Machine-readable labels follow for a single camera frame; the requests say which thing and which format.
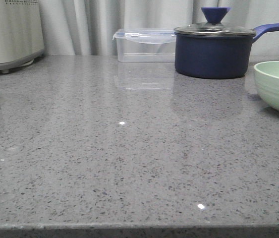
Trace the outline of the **dark blue saucepan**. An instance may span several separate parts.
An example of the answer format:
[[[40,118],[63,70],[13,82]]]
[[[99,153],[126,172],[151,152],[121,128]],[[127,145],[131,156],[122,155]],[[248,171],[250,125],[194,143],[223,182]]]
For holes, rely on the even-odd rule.
[[[193,32],[177,27],[175,70],[205,79],[243,76],[248,68],[251,47],[263,34],[279,31],[279,23],[266,24],[241,32]]]

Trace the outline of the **white countertop appliance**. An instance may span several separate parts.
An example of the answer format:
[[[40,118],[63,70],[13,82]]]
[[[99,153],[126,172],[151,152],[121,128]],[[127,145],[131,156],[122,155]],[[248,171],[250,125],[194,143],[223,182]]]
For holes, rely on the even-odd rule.
[[[0,0],[0,71],[29,65],[44,51],[39,2]]]

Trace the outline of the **grey curtain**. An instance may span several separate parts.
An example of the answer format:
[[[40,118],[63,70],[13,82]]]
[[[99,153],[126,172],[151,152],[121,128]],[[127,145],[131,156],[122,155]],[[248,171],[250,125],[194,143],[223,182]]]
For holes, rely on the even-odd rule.
[[[279,0],[42,0],[48,55],[116,55],[118,29],[163,28],[204,21],[202,7],[229,7],[225,21],[254,28],[279,23]]]

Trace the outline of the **clear plastic food container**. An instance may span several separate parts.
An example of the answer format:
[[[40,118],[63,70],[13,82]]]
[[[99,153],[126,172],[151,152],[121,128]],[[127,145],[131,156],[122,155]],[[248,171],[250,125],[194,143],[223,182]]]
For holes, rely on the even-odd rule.
[[[119,62],[173,62],[176,35],[171,29],[119,29],[113,37]]]

